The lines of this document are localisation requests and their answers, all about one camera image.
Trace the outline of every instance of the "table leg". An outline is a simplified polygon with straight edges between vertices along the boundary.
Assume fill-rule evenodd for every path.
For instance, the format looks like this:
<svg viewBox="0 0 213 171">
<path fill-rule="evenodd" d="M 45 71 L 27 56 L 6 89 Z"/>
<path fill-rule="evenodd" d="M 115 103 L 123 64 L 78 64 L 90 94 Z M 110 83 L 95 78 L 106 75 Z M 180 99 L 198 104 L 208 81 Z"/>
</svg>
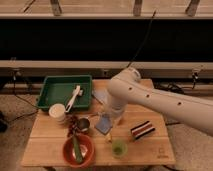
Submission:
<svg viewBox="0 0 213 171">
<path fill-rule="evenodd" d="M 46 171 L 56 171 L 54 167 L 44 167 Z"/>
</svg>

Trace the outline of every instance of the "white container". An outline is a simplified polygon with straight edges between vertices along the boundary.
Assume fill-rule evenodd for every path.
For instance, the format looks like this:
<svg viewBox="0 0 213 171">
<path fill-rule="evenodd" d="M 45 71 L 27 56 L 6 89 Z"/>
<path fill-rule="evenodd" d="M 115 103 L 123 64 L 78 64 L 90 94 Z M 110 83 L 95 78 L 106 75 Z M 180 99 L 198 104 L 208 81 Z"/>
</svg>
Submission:
<svg viewBox="0 0 213 171">
<path fill-rule="evenodd" d="M 59 124 L 64 124 L 67 119 L 65 114 L 65 106 L 60 103 L 54 104 L 50 107 L 49 115 Z"/>
</svg>

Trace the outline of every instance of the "small cup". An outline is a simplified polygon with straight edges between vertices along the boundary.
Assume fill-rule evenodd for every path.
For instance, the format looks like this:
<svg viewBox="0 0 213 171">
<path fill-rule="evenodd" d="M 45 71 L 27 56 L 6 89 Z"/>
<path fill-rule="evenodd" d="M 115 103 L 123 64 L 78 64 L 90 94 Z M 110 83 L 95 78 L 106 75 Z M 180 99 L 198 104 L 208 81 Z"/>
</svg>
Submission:
<svg viewBox="0 0 213 171">
<path fill-rule="evenodd" d="M 63 104 L 57 103 L 50 107 L 49 115 L 55 119 L 59 124 L 66 123 L 66 114 L 65 114 L 65 106 Z"/>
<path fill-rule="evenodd" d="M 112 141 L 112 154 L 116 158 L 123 157 L 128 151 L 127 144 L 124 140 L 116 139 Z"/>
</svg>

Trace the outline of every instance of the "black panel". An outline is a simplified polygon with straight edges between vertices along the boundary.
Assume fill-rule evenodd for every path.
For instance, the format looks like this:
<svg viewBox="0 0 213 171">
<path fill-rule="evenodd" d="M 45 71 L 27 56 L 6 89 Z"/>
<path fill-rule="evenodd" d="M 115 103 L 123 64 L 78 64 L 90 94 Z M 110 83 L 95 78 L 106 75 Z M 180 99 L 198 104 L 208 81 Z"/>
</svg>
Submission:
<svg viewBox="0 0 213 171">
<path fill-rule="evenodd" d="M 149 20 L 0 20 L 1 59 L 130 60 Z M 213 20 L 154 20 L 137 61 L 213 61 Z"/>
</svg>

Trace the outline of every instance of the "green cup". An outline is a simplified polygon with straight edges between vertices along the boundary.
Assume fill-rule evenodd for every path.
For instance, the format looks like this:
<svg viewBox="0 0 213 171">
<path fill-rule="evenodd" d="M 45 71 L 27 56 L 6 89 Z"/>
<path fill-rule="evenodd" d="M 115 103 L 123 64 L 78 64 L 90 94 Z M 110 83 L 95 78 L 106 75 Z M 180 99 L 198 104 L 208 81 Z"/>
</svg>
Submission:
<svg viewBox="0 0 213 171">
<path fill-rule="evenodd" d="M 127 144 L 124 140 L 116 139 L 112 141 L 112 154 L 114 157 L 123 157 L 127 153 Z"/>
</svg>

